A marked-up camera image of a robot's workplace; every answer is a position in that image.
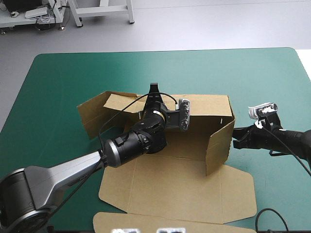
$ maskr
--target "cable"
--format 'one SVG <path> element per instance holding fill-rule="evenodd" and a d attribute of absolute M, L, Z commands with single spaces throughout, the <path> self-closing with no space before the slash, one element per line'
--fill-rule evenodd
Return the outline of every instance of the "cable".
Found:
<path fill-rule="evenodd" d="M 56 26 L 56 15 L 54 14 L 54 8 L 55 8 L 55 5 L 56 5 L 56 0 L 54 0 L 54 5 L 52 7 L 52 13 L 54 15 L 54 25 L 51 27 L 51 24 L 50 24 L 50 21 L 51 21 L 51 14 L 48 12 L 48 15 L 45 15 L 45 16 L 41 16 L 41 17 L 35 17 L 36 18 L 36 22 L 35 22 L 35 28 L 38 30 L 38 31 L 46 31 L 46 30 L 50 30 L 52 28 L 55 28 Z M 49 26 L 47 28 L 39 28 L 38 27 L 38 20 L 40 20 L 41 22 L 43 23 L 48 23 Z"/>
<path fill-rule="evenodd" d="M 301 166 L 306 170 L 306 172 L 310 175 L 311 177 L 311 172 L 310 170 L 306 167 L 306 165 L 303 164 L 303 162 L 301 161 L 301 159 L 284 143 L 281 141 L 281 139 L 279 139 L 274 133 L 272 133 L 271 131 L 267 130 L 265 127 L 263 127 L 263 129 L 268 132 L 269 134 L 271 134 L 277 141 L 279 141 L 294 157 L 295 159 L 301 164 Z"/>
<path fill-rule="evenodd" d="M 101 146 L 102 146 L 102 151 L 104 151 L 104 143 L 103 143 L 103 140 L 101 138 L 101 134 L 102 134 L 102 130 L 104 128 L 104 126 L 106 126 L 110 121 L 112 121 L 115 117 L 117 117 L 119 114 L 121 114 L 122 112 L 124 112 L 128 107 L 130 107 L 132 104 L 134 104 L 135 102 L 137 102 L 138 100 L 144 98 L 145 96 L 148 96 L 148 95 L 152 95 L 152 94 L 160 94 L 160 95 L 165 95 L 165 96 L 168 96 L 170 97 L 172 100 L 174 100 L 175 104 L 178 104 L 177 103 L 177 100 L 173 97 L 173 96 L 170 96 L 169 94 L 166 94 L 166 93 L 162 93 L 162 92 L 151 92 L 151 93 L 148 93 L 148 94 L 145 94 L 145 95 L 142 95 L 140 96 L 139 98 L 137 98 L 136 100 L 134 100 L 133 102 L 131 102 L 129 105 L 127 105 L 126 107 L 124 107 L 122 110 L 120 110 L 118 113 L 116 113 L 113 117 L 111 117 L 108 121 L 106 121 L 99 129 L 98 131 L 98 139 L 99 141 L 101 142 Z"/>
<path fill-rule="evenodd" d="M 261 215 L 263 212 L 265 212 L 265 211 L 272 211 L 272 212 L 276 213 L 277 216 L 279 216 L 279 218 L 282 220 L 282 222 L 283 222 L 283 224 L 284 224 L 284 226 L 285 226 L 285 228 L 286 228 L 286 232 L 289 233 L 289 229 L 288 229 L 288 226 L 287 226 L 287 224 L 286 224 L 284 218 L 283 218 L 276 210 L 271 209 L 271 208 L 262 209 L 262 210 L 260 210 L 259 213 L 257 214 L 257 216 L 256 216 L 256 221 L 255 221 L 255 229 L 256 229 L 256 232 L 257 232 L 257 233 L 259 232 L 259 230 L 258 230 L 258 220 L 259 220 L 259 217 L 260 217 L 260 215 Z"/>

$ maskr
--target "white floor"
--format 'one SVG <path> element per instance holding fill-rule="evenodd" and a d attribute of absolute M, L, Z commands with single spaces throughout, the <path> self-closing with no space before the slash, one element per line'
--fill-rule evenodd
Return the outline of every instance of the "white floor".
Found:
<path fill-rule="evenodd" d="M 84 27 L 76 28 L 71 18 L 64 32 L 26 26 L 0 36 L 0 129 L 41 53 L 292 47 L 302 50 L 310 70 L 310 52 L 303 50 L 311 49 L 311 0 L 133 0 L 133 5 L 133 25 L 123 15 L 85 18 Z"/>

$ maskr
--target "wire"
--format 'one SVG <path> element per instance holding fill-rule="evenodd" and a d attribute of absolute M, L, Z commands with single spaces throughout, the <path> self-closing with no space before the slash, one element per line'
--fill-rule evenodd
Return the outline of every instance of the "wire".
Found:
<path fill-rule="evenodd" d="M 256 229 L 256 232 L 257 232 L 257 233 L 259 232 L 259 230 L 258 230 L 258 220 L 259 220 L 259 217 L 260 217 L 260 215 L 261 215 L 263 212 L 265 212 L 265 211 L 272 211 L 272 212 L 276 213 L 277 216 L 279 216 L 279 218 L 282 220 L 282 222 L 283 222 L 283 224 L 284 224 L 284 226 L 285 226 L 285 228 L 286 228 L 286 232 L 289 233 L 289 229 L 288 229 L 288 226 L 287 226 L 287 224 L 286 224 L 284 218 L 283 218 L 276 210 L 271 209 L 271 208 L 262 209 L 262 210 L 260 210 L 259 213 L 257 214 L 257 216 L 256 216 L 256 221 L 255 221 L 255 229 Z"/>
<path fill-rule="evenodd" d="M 289 152 L 290 154 L 292 154 L 295 159 L 301 164 L 301 166 L 306 170 L 306 172 L 310 175 L 311 177 L 311 172 L 310 170 L 306 167 L 306 165 L 303 164 L 303 162 L 301 161 L 301 159 L 284 143 L 282 142 L 281 139 L 279 139 L 274 133 L 272 133 L 271 131 L 267 130 L 266 128 L 263 127 L 263 129 L 268 132 L 269 134 L 271 134 L 277 141 L 279 141 Z"/>
<path fill-rule="evenodd" d="M 148 95 L 153 95 L 153 94 L 160 94 L 160 95 L 165 95 L 165 96 L 168 96 L 170 97 L 172 100 L 174 100 L 175 104 L 178 104 L 177 103 L 177 100 L 173 97 L 173 96 L 170 96 L 169 94 L 166 94 L 166 93 L 162 93 L 162 92 L 151 92 L 151 93 L 148 93 L 148 94 L 145 94 L 145 95 L 142 95 L 140 96 L 139 98 L 137 98 L 136 100 L 134 100 L 133 102 L 131 102 L 129 105 L 127 105 L 126 107 L 124 107 L 122 110 L 120 110 L 118 113 L 116 113 L 114 116 L 112 116 L 108 121 L 106 121 L 99 129 L 98 131 L 98 139 L 99 141 L 101 142 L 101 146 L 102 146 L 102 151 L 104 153 L 104 142 L 101 138 L 101 134 L 102 134 L 102 130 L 103 128 L 110 122 L 112 121 L 114 118 L 116 118 L 119 114 L 121 114 L 122 112 L 124 112 L 128 107 L 130 107 L 132 104 L 134 104 L 135 102 L 137 102 L 138 100 L 144 98 L 145 96 L 148 96 Z"/>

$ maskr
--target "green mat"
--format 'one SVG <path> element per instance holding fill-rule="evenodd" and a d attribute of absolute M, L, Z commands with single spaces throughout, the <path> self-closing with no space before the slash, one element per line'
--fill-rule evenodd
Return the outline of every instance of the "green mat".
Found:
<path fill-rule="evenodd" d="M 236 126 L 253 123 L 248 106 L 274 101 L 285 129 L 311 129 L 311 83 L 293 49 L 198 50 L 42 54 L 35 58 L 0 133 L 0 177 L 29 165 L 53 166 L 99 148 L 90 141 L 76 106 L 106 90 L 144 94 L 151 82 L 171 94 L 226 94 Z M 122 129 L 111 129 L 104 137 Z M 251 173 L 258 210 L 277 209 L 291 229 L 311 229 L 311 180 L 292 156 L 231 148 L 228 165 Z M 92 176 L 51 222 L 56 229 L 90 230 L 100 211 L 102 173 Z M 255 218 L 231 225 L 254 228 Z M 283 229 L 272 214 L 262 229 Z"/>

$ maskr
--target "box flap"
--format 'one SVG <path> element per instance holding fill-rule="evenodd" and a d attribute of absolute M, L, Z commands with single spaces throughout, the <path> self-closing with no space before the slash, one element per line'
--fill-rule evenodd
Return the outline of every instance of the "box flap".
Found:
<path fill-rule="evenodd" d="M 225 95 L 172 95 L 176 100 L 184 98 L 190 100 L 190 114 L 192 116 L 224 116 L 231 117 L 231 108 L 228 101 L 228 96 Z M 121 110 L 125 106 L 129 105 L 137 97 L 125 96 L 118 94 L 111 94 L 109 99 L 104 104 L 104 107 L 110 109 Z M 167 97 L 162 96 L 166 106 L 174 110 L 174 101 Z M 140 99 L 132 106 L 130 106 L 126 112 L 137 113 L 143 110 L 146 97 Z"/>
<path fill-rule="evenodd" d="M 252 229 L 219 224 L 169 220 L 162 217 L 135 214 L 97 213 L 93 219 L 96 233 L 110 233 L 112 229 L 138 228 L 141 233 L 156 233 L 158 228 L 186 228 L 188 233 L 254 233 Z"/>
<path fill-rule="evenodd" d="M 209 138 L 206 152 L 206 173 L 211 174 L 223 164 L 229 155 L 231 140 L 235 120 L 229 119 L 231 122 L 213 133 Z"/>
<path fill-rule="evenodd" d="M 105 91 L 99 95 L 91 98 L 90 100 L 77 106 L 82 124 L 90 138 L 94 138 L 98 134 L 99 128 L 103 122 L 109 120 L 112 116 L 112 111 L 104 108 L 103 105 L 107 102 L 111 94 L 117 94 L 118 96 L 136 97 L 136 94 L 125 92 L 113 92 Z M 108 124 L 104 130 L 111 128 L 112 126 L 124 126 L 125 120 L 112 121 Z"/>
<path fill-rule="evenodd" d="M 199 160 L 143 155 L 106 168 L 99 197 L 128 213 L 168 219 L 223 224 L 256 214 L 250 174 L 222 165 L 206 177 L 205 170 Z"/>

